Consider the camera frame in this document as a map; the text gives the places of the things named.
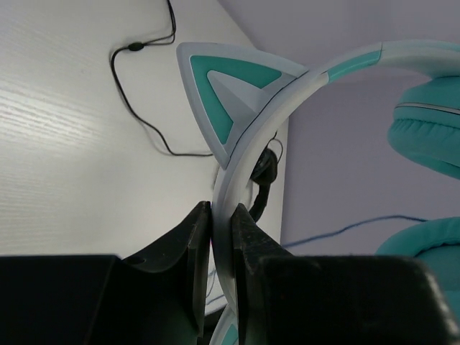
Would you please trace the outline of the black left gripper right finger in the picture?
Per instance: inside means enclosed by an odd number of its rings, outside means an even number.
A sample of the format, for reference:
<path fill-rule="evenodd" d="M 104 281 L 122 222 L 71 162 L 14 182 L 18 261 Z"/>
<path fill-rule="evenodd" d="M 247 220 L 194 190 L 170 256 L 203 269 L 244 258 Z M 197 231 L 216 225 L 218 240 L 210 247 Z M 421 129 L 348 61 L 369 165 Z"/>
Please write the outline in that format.
<path fill-rule="evenodd" d="M 231 217 L 240 344 L 298 341 L 298 260 L 238 205 Z"/>

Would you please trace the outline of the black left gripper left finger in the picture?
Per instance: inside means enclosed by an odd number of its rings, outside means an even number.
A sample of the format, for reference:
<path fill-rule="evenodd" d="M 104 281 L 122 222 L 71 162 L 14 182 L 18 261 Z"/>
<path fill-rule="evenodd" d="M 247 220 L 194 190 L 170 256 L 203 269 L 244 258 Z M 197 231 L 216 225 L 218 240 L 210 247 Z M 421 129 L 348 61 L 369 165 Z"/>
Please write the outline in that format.
<path fill-rule="evenodd" d="M 211 205 L 124 259 L 123 344 L 196 344 L 203 335 Z"/>

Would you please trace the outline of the teal cat-ear headphones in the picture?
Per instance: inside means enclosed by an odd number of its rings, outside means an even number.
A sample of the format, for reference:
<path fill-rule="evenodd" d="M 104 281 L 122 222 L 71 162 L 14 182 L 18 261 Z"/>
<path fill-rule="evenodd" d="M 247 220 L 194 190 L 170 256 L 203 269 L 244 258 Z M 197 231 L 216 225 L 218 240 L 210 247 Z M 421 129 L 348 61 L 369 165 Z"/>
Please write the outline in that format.
<path fill-rule="evenodd" d="M 219 163 L 213 192 L 213 255 L 227 300 L 212 344 L 241 344 L 230 219 L 270 137 L 317 90 L 376 66 L 421 73 L 429 81 L 404 92 L 388 132 L 400 155 L 459 176 L 459 46 L 399 40 L 361 47 L 313 70 L 234 45 L 184 42 L 177 48 L 184 89 L 201 133 Z"/>

